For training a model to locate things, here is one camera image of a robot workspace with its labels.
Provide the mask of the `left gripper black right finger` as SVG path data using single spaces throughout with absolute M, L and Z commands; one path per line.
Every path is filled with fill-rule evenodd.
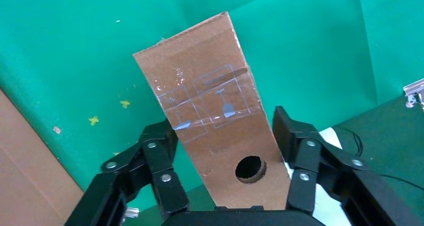
M 273 113 L 272 132 L 292 169 L 286 209 L 311 216 L 320 185 L 353 226 L 419 226 L 419 217 L 368 163 L 325 141 L 309 123 L 291 119 L 282 106 Z

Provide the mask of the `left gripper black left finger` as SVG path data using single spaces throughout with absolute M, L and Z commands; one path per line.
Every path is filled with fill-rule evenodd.
M 121 226 L 139 215 L 128 203 L 151 186 L 164 221 L 189 211 L 189 199 L 174 171 L 178 137 L 170 122 L 146 126 L 138 141 L 106 160 L 69 216 L 67 226 Z

